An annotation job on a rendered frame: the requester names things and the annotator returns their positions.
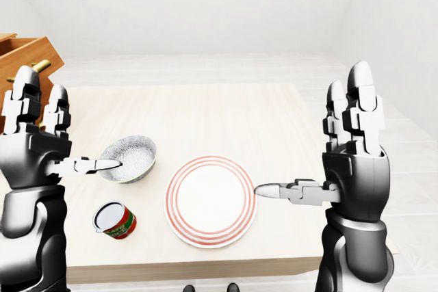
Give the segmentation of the red green printed tin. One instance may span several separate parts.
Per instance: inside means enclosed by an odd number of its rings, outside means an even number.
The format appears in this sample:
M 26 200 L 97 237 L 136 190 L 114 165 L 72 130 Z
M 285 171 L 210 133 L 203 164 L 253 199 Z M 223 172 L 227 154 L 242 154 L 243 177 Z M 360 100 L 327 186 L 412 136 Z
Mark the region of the red green printed tin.
M 119 240 L 128 237 L 135 230 L 137 219 L 123 203 L 111 201 L 96 211 L 92 223 L 98 233 L 105 233 Z

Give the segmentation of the patterned grey white bowl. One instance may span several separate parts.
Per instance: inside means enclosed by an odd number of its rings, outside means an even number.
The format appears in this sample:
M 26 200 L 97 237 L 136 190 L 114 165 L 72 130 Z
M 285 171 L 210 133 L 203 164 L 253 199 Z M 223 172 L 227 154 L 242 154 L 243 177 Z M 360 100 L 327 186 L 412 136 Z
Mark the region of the patterned grey white bowl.
M 155 142 L 143 135 L 131 135 L 115 141 L 102 153 L 102 159 L 114 159 L 122 163 L 117 168 L 100 171 L 106 181 L 134 183 L 145 177 L 153 168 L 157 157 Z

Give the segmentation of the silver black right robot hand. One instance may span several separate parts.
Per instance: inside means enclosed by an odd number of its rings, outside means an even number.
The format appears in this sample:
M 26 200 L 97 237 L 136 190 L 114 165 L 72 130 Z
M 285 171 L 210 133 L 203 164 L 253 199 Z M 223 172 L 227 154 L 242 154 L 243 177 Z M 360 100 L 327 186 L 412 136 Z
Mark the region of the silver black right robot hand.
M 378 134 L 384 127 L 382 98 L 376 94 L 367 62 L 357 62 L 347 87 L 330 84 L 324 134 L 329 137 L 322 162 L 326 180 L 319 184 L 297 178 L 292 183 L 259 185 L 254 193 L 288 199 L 294 204 L 331 202 L 340 216 L 357 222 L 377 222 L 389 197 L 389 159 Z

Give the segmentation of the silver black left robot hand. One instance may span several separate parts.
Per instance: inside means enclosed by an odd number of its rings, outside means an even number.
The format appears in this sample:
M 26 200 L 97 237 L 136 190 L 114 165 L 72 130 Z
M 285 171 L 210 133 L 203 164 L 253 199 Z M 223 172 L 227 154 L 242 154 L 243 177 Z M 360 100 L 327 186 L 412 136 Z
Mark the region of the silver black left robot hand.
M 13 88 L 5 93 L 1 112 L 5 125 L 0 135 L 0 170 L 12 189 L 56 185 L 64 176 L 94 174 L 121 166 L 113 159 L 71 157 L 66 89 L 61 85 L 52 87 L 42 116 L 44 131 L 36 124 L 40 97 L 38 73 L 30 66 L 21 66 Z

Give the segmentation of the wooden cabinet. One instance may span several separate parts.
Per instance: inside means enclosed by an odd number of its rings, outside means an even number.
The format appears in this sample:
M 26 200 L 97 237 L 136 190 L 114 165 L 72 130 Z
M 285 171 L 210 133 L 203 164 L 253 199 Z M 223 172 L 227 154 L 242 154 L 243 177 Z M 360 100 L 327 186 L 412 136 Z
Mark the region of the wooden cabinet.
M 48 75 L 47 77 L 43 77 L 42 72 L 39 73 L 40 89 L 41 89 L 41 101 L 40 101 L 41 102 L 41 110 L 40 110 L 40 117 L 36 120 L 37 125 L 40 121 L 42 121 L 44 106 L 49 102 L 49 95 L 50 95 L 51 89 L 53 87 L 53 83 L 51 82 L 51 80 L 49 78 L 50 75 Z M 3 107 L 3 100 L 4 100 L 5 92 L 7 90 L 12 89 L 12 84 L 13 83 L 7 82 L 6 78 L 5 79 L 0 78 L 0 133 L 3 132 L 3 128 L 4 128 L 4 124 L 5 124 L 5 117 L 1 116 L 1 111 L 2 111 L 2 107 Z

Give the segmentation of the open wooden drawer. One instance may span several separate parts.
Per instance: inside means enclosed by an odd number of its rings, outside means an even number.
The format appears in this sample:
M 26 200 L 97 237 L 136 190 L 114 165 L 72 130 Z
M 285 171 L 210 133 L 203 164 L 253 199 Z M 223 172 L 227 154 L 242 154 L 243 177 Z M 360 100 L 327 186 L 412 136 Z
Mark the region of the open wooden drawer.
M 13 77 L 21 66 L 44 59 L 51 65 L 42 72 L 43 77 L 64 65 L 47 37 L 17 38 L 16 34 L 0 34 L 0 78 Z

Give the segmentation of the white plate with red rings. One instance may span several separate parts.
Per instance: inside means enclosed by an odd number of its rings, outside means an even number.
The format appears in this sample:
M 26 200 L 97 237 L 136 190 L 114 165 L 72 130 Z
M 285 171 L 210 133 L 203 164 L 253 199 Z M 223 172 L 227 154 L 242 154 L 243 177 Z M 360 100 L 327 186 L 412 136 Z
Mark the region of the white plate with red rings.
M 164 213 L 173 232 L 198 248 L 221 248 L 241 238 L 256 213 L 254 184 L 238 162 L 205 155 L 183 164 L 170 178 Z

